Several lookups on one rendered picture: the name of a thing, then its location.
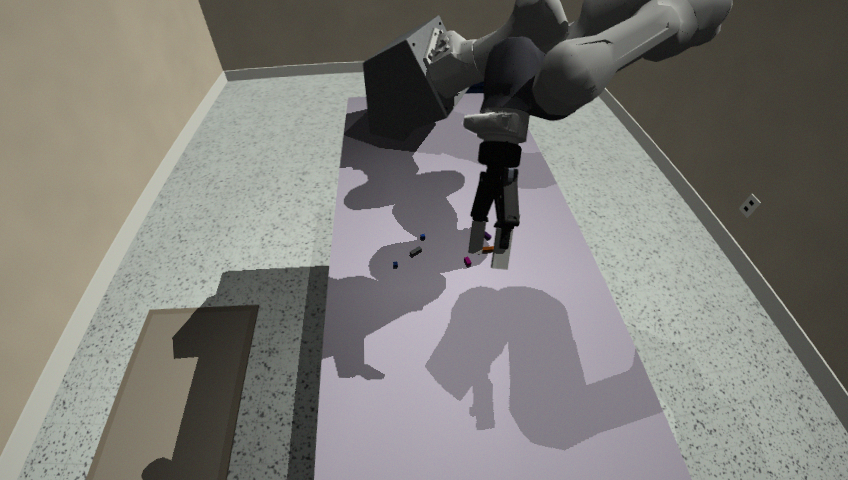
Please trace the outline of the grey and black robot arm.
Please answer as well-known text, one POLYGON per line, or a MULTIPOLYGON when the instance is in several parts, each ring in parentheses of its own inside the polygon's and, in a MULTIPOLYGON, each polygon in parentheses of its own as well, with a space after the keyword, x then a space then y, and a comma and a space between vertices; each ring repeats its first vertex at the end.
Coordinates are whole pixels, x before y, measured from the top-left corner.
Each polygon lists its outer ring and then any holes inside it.
POLYGON ((478 40, 433 28, 423 59, 445 98, 484 81, 480 114, 465 116, 464 128, 484 141, 519 145, 526 142, 530 112, 549 121, 566 118, 637 60, 659 62, 711 41, 732 5, 584 0, 580 19, 568 24, 560 0, 516 0, 507 22, 478 40))

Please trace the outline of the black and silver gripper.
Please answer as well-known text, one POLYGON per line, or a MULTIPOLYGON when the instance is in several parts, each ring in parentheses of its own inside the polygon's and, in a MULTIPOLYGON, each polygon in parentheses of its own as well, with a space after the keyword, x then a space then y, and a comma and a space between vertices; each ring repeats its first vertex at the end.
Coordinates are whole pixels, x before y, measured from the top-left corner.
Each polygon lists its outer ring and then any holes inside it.
POLYGON ((493 269, 508 270, 513 229, 520 223, 518 169, 513 168, 520 165, 521 151, 521 146, 508 141, 484 141, 479 146, 478 162, 486 165, 487 170, 480 172, 470 213, 473 221, 468 253, 482 254, 487 215, 494 201, 497 222, 494 224, 496 232, 491 261, 493 269))

